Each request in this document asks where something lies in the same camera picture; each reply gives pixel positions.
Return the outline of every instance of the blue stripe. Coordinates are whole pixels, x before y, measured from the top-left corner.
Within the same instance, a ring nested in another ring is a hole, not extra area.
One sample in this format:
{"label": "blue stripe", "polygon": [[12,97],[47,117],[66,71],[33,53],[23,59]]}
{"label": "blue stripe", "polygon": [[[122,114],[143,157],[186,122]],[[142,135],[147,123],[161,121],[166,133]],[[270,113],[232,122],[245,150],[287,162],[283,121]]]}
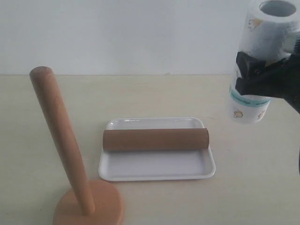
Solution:
{"label": "blue stripe", "polygon": [[248,98],[243,97],[242,95],[240,95],[238,92],[234,91],[231,88],[231,85],[229,87],[229,93],[230,93],[230,97],[237,103],[247,106],[247,107],[252,107],[252,108],[257,108],[257,107],[261,107],[263,105],[268,104],[271,101],[271,98],[268,97],[264,100],[251,100]]}

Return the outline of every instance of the printed pattern on paper roll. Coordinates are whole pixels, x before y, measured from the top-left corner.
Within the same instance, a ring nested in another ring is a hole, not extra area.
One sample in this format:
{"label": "printed pattern on paper roll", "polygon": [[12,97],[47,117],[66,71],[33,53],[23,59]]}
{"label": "printed pattern on paper roll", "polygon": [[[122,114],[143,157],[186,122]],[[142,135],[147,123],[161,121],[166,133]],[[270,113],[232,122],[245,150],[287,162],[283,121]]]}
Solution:
{"label": "printed pattern on paper roll", "polygon": [[[288,16],[274,16],[266,14],[261,9],[266,0],[253,0],[249,4],[244,30],[239,46],[239,52],[244,52],[256,59],[265,60],[267,64],[273,63],[289,54],[285,53],[282,45],[286,35],[300,30],[300,10]],[[282,4],[294,5],[300,9],[300,3],[285,0]],[[282,5],[272,10],[283,10]],[[241,96],[235,89],[236,79],[241,77],[239,67],[235,64],[232,82],[229,87],[228,113],[234,121],[251,124],[260,121],[269,106],[270,98],[262,96]]]}

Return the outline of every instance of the cartoon print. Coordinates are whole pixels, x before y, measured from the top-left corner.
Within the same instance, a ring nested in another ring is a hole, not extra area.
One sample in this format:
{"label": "cartoon print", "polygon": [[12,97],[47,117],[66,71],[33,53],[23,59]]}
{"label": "cartoon print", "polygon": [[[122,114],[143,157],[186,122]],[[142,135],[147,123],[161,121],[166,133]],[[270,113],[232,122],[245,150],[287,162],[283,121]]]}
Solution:
{"label": "cartoon print", "polygon": [[262,20],[260,20],[260,19],[251,19],[251,20],[248,21],[247,28],[250,30],[250,32],[252,32],[261,23],[262,23]]}
{"label": "cartoon print", "polygon": [[265,112],[266,112],[266,111],[263,110],[263,111],[258,115],[257,119],[260,120],[260,119],[264,116],[264,113],[265,113]]}
{"label": "cartoon print", "polygon": [[240,110],[234,111],[234,118],[241,118],[243,117],[243,112]]}

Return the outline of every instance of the white wall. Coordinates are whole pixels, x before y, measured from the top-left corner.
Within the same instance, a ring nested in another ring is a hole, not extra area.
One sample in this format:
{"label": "white wall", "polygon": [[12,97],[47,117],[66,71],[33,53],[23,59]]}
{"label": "white wall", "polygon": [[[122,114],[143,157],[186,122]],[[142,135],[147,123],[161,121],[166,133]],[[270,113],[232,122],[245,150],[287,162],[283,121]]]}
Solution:
{"label": "white wall", "polygon": [[249,0],[1,0],[0,74],[229,74]]}

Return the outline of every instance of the round wooden base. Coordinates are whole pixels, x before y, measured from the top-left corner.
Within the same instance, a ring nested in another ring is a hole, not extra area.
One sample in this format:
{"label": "round wooden base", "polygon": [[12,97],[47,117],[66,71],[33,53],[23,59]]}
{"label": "round wooden base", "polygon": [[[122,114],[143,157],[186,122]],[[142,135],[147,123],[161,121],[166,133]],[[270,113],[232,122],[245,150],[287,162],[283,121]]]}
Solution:
{"label": "round wooden base", "polygon": [[69,190],[56,206],[53,225],[120,225],[123,202],[118,190],[104,180],[89,182],[95,212],[83,216],[73,190]]}

